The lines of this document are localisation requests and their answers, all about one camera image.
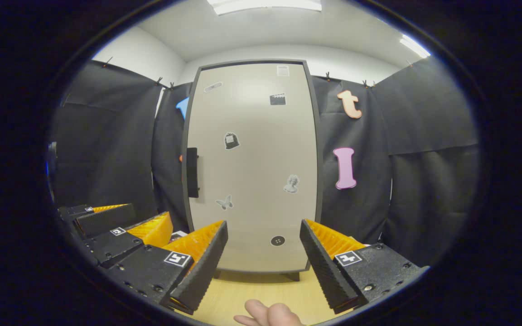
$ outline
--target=gray door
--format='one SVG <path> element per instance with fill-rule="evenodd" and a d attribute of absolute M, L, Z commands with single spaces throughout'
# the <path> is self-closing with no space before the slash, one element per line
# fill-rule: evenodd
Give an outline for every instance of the gray door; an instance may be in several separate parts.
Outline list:
<path fill-rule="evenodd" d="M 203 69 L 187 122 L 185 143 L 197 147 L 200 188 L 198 198 L 188 198 L 184 186 L 189 222 L 197 230 L 227 221 L 217 267 L 306 269 L 299 229 L 302 219 L 315 220 L 319 199 L 314 109 L 303 64 Z"/>

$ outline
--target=black curtain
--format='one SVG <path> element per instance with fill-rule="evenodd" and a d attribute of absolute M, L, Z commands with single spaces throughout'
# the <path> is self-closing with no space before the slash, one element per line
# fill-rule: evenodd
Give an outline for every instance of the black curtain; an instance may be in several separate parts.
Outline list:
<path fill-rule="evenodd" d="M 58 206 L 132 203 L 156 214 L 150 171 L 154 115 L 162 87 L 123 68 L 90 62 L 52 121 L 58 143 Z"/>
<path fill-rule="evenodd" d="M 480 147 L 463 85 L 428 57 L 373 88 L 392 165 L 383 241 L 418 265 L 433 265 L 468 220 Z"/>
<path fill-rule="evenodd" d="M 323 147 L 323 204 L 321 223 L 356 240 L 375 243 L 390 204 L 390 159 L 379 109 L 371 106 L 372 90 L 363 84 L 312 77 L 319 108 L 319 139 Z M 338 93 L 358 97 L 359 119 L 344 111 Z M 354 188 L 338 190 L 338 159 L 333 150 L 350 147 Z"/>
<path fill-rule="evenodd" d="M 173 89 L 166 89 L 158 107 L 154 121 L 152 148 L 152 171 L 154 176 L 154 194 L 159 212 L 170 212 L 174 231 L 188 233 L 183 202 L 181 180 L 184 118 L 176 105 L 186 99 L 193 83 L 184 83 Z"/>

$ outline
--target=ceiling light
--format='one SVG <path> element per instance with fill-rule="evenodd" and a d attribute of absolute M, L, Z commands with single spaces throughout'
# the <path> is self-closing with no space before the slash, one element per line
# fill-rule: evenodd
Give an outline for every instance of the ceiling light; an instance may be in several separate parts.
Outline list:
<path fill-rule="evenodd" d="M 416 52 L 421 58 L 426 58 L 430 55 L 430 53 L 425 50 L 422 46 L 420 46 L 418 43 L 414 42 L 413 39 L 406 35 L 402 35 L 402 39 L 400 40 L 400 43 L 406 45 L 408 49 Z"/>
<path fill-rule="evenodd" d="M 321 0 L 207 0 L 218 15 L 254 8 L 298 8 L 321 12 Z"/>

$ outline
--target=hand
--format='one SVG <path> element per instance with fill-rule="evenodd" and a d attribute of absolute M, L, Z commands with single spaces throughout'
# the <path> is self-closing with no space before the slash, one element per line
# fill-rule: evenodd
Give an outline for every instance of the hand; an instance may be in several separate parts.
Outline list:
<path fill-rule="evenodd" d="M 261 301 L 251 299 L 245 302 L 245 310 L 253 318 L 241 315 L 233 318 L 245 326 L 304 326 L 299 317 L 283 303 L 267 308 Z"/>

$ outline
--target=ceiling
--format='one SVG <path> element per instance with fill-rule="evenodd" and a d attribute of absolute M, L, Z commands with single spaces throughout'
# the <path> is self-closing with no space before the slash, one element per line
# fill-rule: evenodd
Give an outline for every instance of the ceiling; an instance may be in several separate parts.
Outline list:
<path fill-rule="evenodd" d="M 420 60 L 402 33 L 345 0 L 322 12 L 263 8 L 217 16 L 207 0 L 184 0 L 139 24 L 186 62 L 245 46 L 317 45 L 359 52 L 400 68 Z"/>

